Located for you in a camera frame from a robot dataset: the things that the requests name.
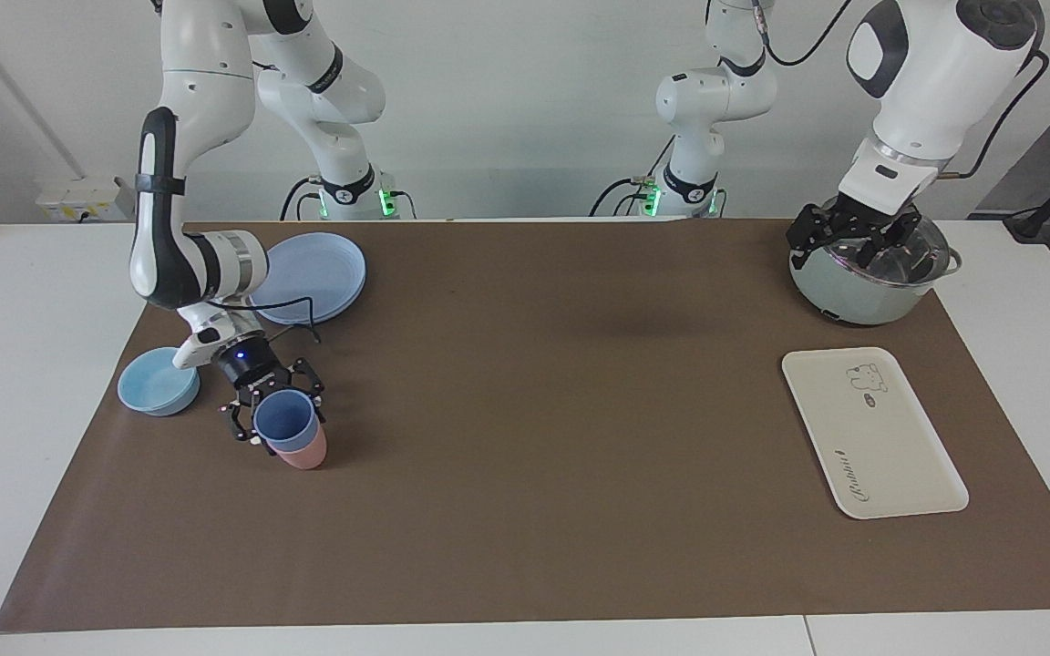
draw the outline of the cooking pot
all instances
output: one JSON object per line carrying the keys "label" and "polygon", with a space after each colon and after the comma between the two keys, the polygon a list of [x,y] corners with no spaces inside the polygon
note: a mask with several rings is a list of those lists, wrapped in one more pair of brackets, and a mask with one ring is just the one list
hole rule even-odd
{"label": "cooking pot", "polygon": [[937,225],[923,219],[904,246],[882,251],[869,266],[857,257],[866,239],[842,239],[814,251],[792,278],[800,293],[837,321],[880,325],[912,311],[934,282],[958,273],[963,257],[947,246]]}

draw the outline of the light blue bowl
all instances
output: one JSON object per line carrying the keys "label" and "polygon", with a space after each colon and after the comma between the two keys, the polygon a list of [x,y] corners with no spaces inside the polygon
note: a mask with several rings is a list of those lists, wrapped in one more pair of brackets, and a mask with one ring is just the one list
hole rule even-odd
{"label": "light blue bowl", "polygon": [[175,354],[172,347],[154,348],[133,360],[117,384],[124,405],[153,417],[169,417],[189,407],[201,390],[201,375],[172,366]]}

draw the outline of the cartoon logo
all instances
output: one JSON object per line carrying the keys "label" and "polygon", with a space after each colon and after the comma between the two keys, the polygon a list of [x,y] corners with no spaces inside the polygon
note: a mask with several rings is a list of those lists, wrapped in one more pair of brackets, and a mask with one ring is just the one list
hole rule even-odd
{"label": "cartoon logo", "polygon": [[846,372],[853,388],[862,392],[888,392],[886,379],[876,364],[862,364]]}

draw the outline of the blue plate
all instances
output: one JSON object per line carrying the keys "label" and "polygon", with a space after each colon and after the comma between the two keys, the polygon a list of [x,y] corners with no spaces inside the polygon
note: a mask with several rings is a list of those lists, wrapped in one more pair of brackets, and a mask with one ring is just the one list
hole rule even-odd
{"label": "blue plate", "polygon": [[[355,302],[366,280],[366,260],[355,241],[329,232],[291,237],[270,249],[270,274],[250,296],[254,306],[284,303],[310,296],[314,321],[332,319]],[[282,325],[308,322],[308,303],[259,311]]]}
{"label": "blue plate", "polygon": [[176,415],[189,407],[201,390],[196,369],[172,366],[172,347],[155,348],[132,361],[117,384],[124,405],[153,417]]}

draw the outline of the wall outlet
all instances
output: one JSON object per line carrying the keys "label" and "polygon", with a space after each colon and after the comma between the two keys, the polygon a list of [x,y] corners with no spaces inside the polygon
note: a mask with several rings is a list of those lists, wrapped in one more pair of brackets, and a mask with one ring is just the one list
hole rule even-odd
{"label": "wall outlet", "polygon": [[56,224],[103,224],[134,219],[134,192],[120,177],[49,184],[35,199]]}

